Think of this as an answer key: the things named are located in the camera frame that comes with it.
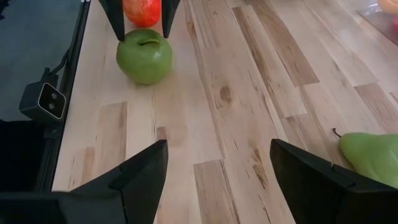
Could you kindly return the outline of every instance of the wood plank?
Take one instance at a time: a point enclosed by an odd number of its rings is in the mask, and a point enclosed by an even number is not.
[[[246,2],[253,6],[293,84],[301,86],[319,82],[299,45],[273,7],[263,0],[246,0]]]
[[[384,50],[373,41],[337,1],[304,0],[319,18],[328,21],[341,40],[367,65],[386,91],[397,90],[396,50]]]
[[[319,129],[314,118],[302,114],[282,119],[289,143],[301,147],[312,154],[331,161],[328,148],[323,138],[323,130]]]
[[[351,86],[314,31],[294,7],[275,7],[280,18],[299,44],[319,80],[333,95],[353,131],[382,133],[377,120]]]
[[[357,130],[351,130],[348,126],[339,105],[322,83],[306,85],[300,92],[309,114],[320,130],[331,161],[347,169],[353,169],[338,148],[339,138],[332,129],[336,128],[341,134]]]
[[[69,179],[75,175],[72,174],[74,156],[95,145],[107,28],[108,19],[100,4],[91,4],[58,157],[61,159],[54,176],[54,190],[68,190]]]
[[[216,134],[209,128],[212,136],[207,141],[206,133],[203,133],[203,127],[213,123],[205,92],[200,89],[192,42],[188,40],[185,8],[180,6],[168,39],[173,48],[174,69],[156,85],[152,99],[155,126],[164,127],[164,131],[158,129],[157,135],[163,135],[159,131],[165,132],[169,147],[165,187],[157,211],[158,224],[201,224],[193,164],[202,159],[213,159],[214,153],[218,153],[214,158],[222,157]],[[195,109],[203,114],[194,113]],[[195,128],[200,134],[194,135]]]
[[[234,8],[234,14],[279,117],[306,113],[297,89],[252,6]]]
[[[220,132],[224,166],[239,220],[267,223],[269,217],[275,223],[293,223],[269,159],[269,142],[276,137],[276,131],[267,112],[265,84],[232,10],[224,1],[201,4],[206,7],[194,5],[190,8],[192,14],[199,20],[208,19],[223,40],[220,46],[200,48],[196,54],[203,60],[198,63],[203,65],[201,78]],[[253,159],[256,150],[261,163]],[[256,174],[260,167],[264,175]]]
[[[127,103],[104,105],[99,111],[96,135],[95,176],[118,166],[126,159]]]
[[[181,91],[181,80],[173,72],[154,92],[155,125],[164,127],[169,147],[165,187],[157,211],[159,224],[201,223]]]
[[[68,190],[73,190],[93,178],[95,148],[87,147],[73,157]]]
[[[339,65],[353,86],[365,85],[377,82],[377,78],[370,71],[368,66],[360,59],[359,55],[353,52],[339,37],[328,21],[318,17],[305,4],[291,2],[300,15],[304,18],[308,26],[314,30],[315,34],[327,49],[333,60]]]
[[[185,107],[188,128],[187,141],[192,152],[193,162],[205,162],[223,158],[208,96],[200,78],[198,61],[195,55],[187,24],[192,23],[192,15],[185,14],[180,7],[173,23],[174,33],[168,41],[174,52],[174,70],[180,80],[180,94]]]
[[[193,166],[202,224],[238,224],[234,199],[222,161]]]
[[[377,121],[387,133],[398,132],[398,112],[377,83],[355,87],[359,95],[372,111]]]

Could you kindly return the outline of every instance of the apple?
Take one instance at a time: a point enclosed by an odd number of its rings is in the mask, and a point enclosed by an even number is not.
[[[172,48],[159,33],[136,29],[125,35],[116,52],[120,69],[140,84],[156,84],[172,69]]]
[[[160,18],[160,0],[123,0],[123,11],[136,26],[150,27]]]

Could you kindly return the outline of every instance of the black frame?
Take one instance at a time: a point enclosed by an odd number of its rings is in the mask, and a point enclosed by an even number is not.
[[[72,42],[69,48],[68,61],[65,65],[60,85],[60,91],[67,99],[64,112],[65,114],[61,123],[49,125],[45,129],[45,148],[39,173],[37,174],[35,191],[49,192],[52,189],[89,8],[90,2],[85,1],[81,3],[75,31],[73,32]]]

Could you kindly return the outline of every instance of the red apple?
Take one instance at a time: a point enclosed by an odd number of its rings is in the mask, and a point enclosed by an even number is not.
[[[123,0],[123,11],[138,27],[150,27],[160,18],[160,0]]]
[[[398,34],[398,16],[392,18],[392,29]]]

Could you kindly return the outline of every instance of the black cable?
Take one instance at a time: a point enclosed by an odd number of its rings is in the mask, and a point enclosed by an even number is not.
[[[53,69],[50,72],[50,74],[56,74],[57,72],[59,72],[63,68],[63,66],[66,64],[66,62],[68,60],[68,54],[69,54],[69,49],[63,55],[61,63],[57,67],[55,67],[55,69]]]

